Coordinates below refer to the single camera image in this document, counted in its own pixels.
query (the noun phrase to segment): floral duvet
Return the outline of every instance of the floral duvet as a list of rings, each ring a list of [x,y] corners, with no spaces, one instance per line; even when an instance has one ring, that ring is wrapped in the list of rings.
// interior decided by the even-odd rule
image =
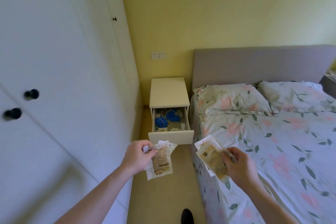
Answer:
[[[190,123],[194,143],[211,134],[250,154],[267,191],[300,223],[336,223],[336,113],[214,114],[200,121],[193,97]],[[194,145],[191,151],[208,224],[264,223],[231,179],[210,177]]]

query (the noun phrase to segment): door knob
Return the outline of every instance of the door knob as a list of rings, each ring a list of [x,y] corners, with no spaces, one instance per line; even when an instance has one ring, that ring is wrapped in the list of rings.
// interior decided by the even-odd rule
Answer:
[[[39,97],[39,95],[40,95],[40,93],[36,89],[32,89],[32,90],[26,91],[24,93],[24,97],[28,98],[28,99],[37,99]]]
[[[10,119],[17,120],[21,117],[21,115],[22,115],[22,111],[20,108],[14,108],[14,109],[5,111],[3,113],[4,118],[7,120],[10,120]]]

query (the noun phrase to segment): foot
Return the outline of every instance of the foot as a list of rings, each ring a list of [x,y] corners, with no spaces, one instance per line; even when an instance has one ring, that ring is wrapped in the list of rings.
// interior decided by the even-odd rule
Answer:
[[[184,209],[181,216],[181,224],[194,224],[193,214],[189,209]]]

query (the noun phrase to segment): electrical outlet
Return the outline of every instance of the electrical outlet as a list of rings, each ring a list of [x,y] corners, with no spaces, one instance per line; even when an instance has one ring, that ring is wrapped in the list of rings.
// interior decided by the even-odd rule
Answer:
[[[159,52],[159,59],[165,59],[166,53],[165,52]]]
[[[151,59],[159,59],[159,53],[158,52],[151,52],[150,57],[151,57]]]

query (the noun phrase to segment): nightstand top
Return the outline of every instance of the nightstand top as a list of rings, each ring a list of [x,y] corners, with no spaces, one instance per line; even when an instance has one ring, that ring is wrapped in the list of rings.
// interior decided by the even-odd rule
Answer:
[[[183,77],[152,79],[150,108],[189,106],[189,97]]]

